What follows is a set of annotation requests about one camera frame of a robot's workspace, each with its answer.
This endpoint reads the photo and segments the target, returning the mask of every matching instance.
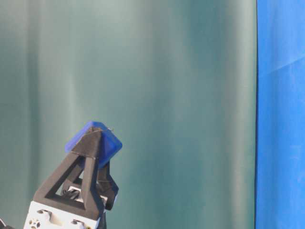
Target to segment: blue backdrop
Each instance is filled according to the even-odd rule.
[[[257,229],[305,228],[305,4],[258,0]]]

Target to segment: green fabric curtain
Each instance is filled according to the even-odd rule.
[[[255,1],[2,0],[0,74],[8,224],[96,120],[123,143],[109,228],[254,228]]]

